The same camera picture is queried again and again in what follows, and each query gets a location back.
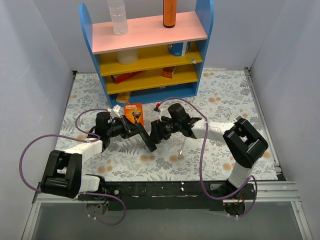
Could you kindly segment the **clear handle screwdriver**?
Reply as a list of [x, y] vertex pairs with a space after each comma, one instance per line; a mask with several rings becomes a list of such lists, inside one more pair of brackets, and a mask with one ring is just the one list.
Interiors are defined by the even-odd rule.
[[181, 145], [181, 148], [179, 150], [179, 153], [178, 153], [178, 159], [180, 160], [182, 158], [182, 155], [183, 155], [183, 150], [184, 150], [184, 145], [185, 145], [185, 142], [186, 142], [186, 137], [184, 138], [183, 142], [182, 142], [182, 145]]

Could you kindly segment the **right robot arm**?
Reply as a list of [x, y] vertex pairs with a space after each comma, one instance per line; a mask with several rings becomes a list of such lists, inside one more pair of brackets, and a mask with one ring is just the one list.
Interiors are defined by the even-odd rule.
[[180, 132], [192, 139], [204, 139], [225, 143], [235, 164], [226, 180], [226, 192], [232, 199], [237, 199], [245, 192], [243, 183], [249, 178], [252, 168], [268, 149], [265, 138], [245, 118], [235, 122], [207, 122], [204, 118], [190, 117], [180, 103], [168, 108], [170, 117], [162, 116], [151, 122], [151, 133], [146, 141], [148, 147], [155, 147], [171, 134]]

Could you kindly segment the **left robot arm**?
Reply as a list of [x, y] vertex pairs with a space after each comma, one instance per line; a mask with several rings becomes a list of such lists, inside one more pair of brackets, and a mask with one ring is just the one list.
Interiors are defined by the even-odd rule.
[[140, 135], [144, 142], [149, 135], [141, 123], [133, 124], [124, 115], [112, 118], [107, 111], [99, 112], [95, 126], [85, 142], [65, 151], [53, 150], [49, 156], [40, 183], [40, 190], [46, 194], [75, 198], [79, 193], [89, 192], [95, 200], [106, 196], [106, 187], [95, 175], [82, 175], [82, 165], [92, 157], [101, 154], [111, 138], [127, 139]]

